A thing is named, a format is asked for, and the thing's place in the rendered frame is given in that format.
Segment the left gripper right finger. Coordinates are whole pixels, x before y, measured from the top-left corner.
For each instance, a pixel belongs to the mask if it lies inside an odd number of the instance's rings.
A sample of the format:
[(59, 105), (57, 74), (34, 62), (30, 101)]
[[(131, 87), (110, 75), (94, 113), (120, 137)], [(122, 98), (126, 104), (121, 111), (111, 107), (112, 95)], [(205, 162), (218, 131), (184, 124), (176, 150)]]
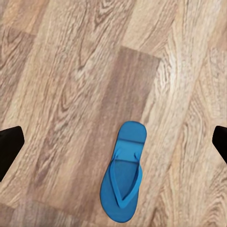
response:
[(227, 128), (222, 126), (216, 126), (213, 137), (212, 143), (227, 163)]

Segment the sandal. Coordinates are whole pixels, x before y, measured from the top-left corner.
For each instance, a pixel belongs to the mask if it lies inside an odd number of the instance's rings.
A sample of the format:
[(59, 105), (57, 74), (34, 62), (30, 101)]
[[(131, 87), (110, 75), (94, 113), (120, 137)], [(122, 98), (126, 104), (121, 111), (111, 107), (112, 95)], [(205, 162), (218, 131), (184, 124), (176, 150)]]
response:
[(146, 128), (140, 122), (129, 121), (121, 126), (100, 191), (102, 206), (115, 222), (128, 222), (136, 211), (142, 180), (140, 158), (146, 138)]

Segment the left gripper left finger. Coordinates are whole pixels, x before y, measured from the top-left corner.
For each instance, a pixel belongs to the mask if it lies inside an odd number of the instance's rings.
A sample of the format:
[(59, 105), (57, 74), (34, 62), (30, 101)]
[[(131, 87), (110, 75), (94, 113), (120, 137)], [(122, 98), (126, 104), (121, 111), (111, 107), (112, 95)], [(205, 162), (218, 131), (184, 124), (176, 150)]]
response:
[(21, 126), (0, 131), (0, 182), (25, 144)]

